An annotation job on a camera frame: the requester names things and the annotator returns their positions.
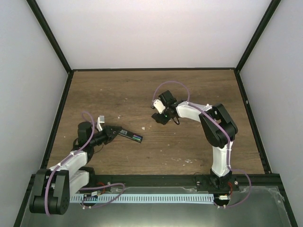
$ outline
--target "brown wood surface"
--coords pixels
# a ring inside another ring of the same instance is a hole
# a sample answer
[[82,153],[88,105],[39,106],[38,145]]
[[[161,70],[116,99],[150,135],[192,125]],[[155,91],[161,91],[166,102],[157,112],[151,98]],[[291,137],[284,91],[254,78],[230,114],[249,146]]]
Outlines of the brown wood surface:
[[[239,128],[232,147],[231,165],[250,174],[263,173],[248,117],[232,70],[75,72],[68,93],[49,166],[68,155],[77,138],[77,126],[86,110],[106,124],[142,135],[142,144],[118,136],[96,153],[87,166],[97,174],[208,174],[212,147],[201,124],[180,119],[180,125],[156,123],[150,108],[156,87],[167,80],[184,83],[197,104],[222,103]],[[166,84],[177,98],[186,99],[178,84]]]

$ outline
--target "gray floor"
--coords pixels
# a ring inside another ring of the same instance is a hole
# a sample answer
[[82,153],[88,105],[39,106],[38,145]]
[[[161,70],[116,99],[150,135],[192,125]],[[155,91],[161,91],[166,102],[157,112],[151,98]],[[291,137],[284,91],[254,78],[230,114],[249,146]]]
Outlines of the gray floor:
[[[136,191],[147,193],[146,189]],[[241,200],[245,195],[245,190],[234,192],[233,199]],[[276,188],[253,187],[247,201],[225,210],[202,204],[110,204],[99,209],[83,210],[79,204],[70,204],[62,216],[31,214],[27,209],[21,226],[290,227],[290,223],[283,198]]]

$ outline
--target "wall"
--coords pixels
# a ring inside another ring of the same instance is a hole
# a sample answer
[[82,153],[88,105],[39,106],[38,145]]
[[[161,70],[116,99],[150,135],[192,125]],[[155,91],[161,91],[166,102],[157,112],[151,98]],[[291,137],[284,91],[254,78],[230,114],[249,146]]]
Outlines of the wall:
[[303,226],[303,1],[281,1],[241,77],[273,172]]
[[73,69],[235,67],[270,0],[37,0]]
[[0,226],[13,226],[39,169],[67,79],[25,0],[0,8]]

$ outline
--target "black frame bar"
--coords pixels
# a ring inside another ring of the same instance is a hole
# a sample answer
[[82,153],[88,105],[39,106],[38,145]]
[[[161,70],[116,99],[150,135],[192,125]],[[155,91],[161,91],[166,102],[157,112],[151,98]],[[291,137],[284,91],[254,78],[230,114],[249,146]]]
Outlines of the black frame bar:
[[[259,155],[261,158],[261,162],[264,168],[264,172],[266,174],[262,175],[249,175],[252,184],[254,186],[276,186],[278,187],[281,195],[284,197],[284,206],[286,208],[289,220],[293,227],[297,227],[296,220],[294,218],[294,214],[292,208],[289,204],[288,197],[284,190],[281,178],[279,174],[271,173],[271,169],[269,166],[269,162],[264,151],[264,147],[260,138],[260,134],[257,129],[256,122],[254,120],[250,104],[247,99],[247,95],[240,77],[240,71],[243,68],[245,62],[249,58],[253,48],[255,47],[256,43],[258,42],[260,36],[262,35],[266,25],[268,24],[269,20],[273,16],[276,8],[278,7],[281,0],[272,0],[268,9],[266,10],[261,22],[259,23],[249,45],[247,46],[244,54],[242,55],[238,65],[236,68],[157,68],[157,69],[78,69],[78,70],[71,70],[61,48],[59,47],[58,42],[56,41],[45,17],[43,16],[36,0],[27,0],[29,6],[31,7],[35,17],[37,18],[41,28],[44,30],[49,42],[51,43],[53,49],[55,50],[58,58],[60,59],[62,65],[64,66],[65,70],[68,73],[68,78],[64,87],[64,91],[62,94],[62,98],[59,104],[59,108],[55,117],[55,121],[53,124],[53,128],[51,131],[51,135],[49,141],[47,143],[47,147],[45,150],[45,155],[41,164],[41,168],[47,168],[48,160],[53,148],[54,139],[58,130],[58,126],[60,123],[61,115],[63,113],[64,105],[67,99],[67,95],[69,92],[69,88],[71,86],[72,77],[75,71],[143,71],[143,70],[233,70],[235,73],[236,80],[238,82],[239,90],[244,102],[244,106],[249,118],[249,122],[253,131],[253,135],[256,141],[256,145],[259,151]],[[125,183],[127,186],[197,186],[197,181],[203,181],[204,177],[207,175],[96,175],[96,180],[107,182],[110,181],[111,183],[122,182]],[[244,175],[232,175],[239,183],[239,186],[247,186],[248,180]],[[35,175],[32,175],[23,198],[19,213],[17,215],[14,227],[19,227],[22,222],[22,218],[27,207],[28,199],[31,193],[31,189],[34,183]]]

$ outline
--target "floor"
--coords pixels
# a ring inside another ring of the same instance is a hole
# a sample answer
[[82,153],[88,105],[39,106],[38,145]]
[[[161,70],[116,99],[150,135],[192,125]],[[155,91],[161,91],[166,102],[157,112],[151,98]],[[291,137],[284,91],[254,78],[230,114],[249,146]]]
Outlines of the floor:
[[[239,129],[232,147],[232,167],[250,174],[264,173],[232,70],[75,72],[49,167],[70,152],[77,126],[83,121],[81,112],[86,110],[95,119],[104,115],[108,125],[143,136],[141,144],[118,136],[105,145],[87,164],[96,174],[208,174],[212,147],[201,124],[182,118],[180,125],[173,121],[161,125],[151,118],[155,112],[150,108],[154,90],[167,80],[184,83],[193,103],[222,103]],[[187,98],[186,90],[178,84],[164,85],[158,95],[167,89],[177,100]]]

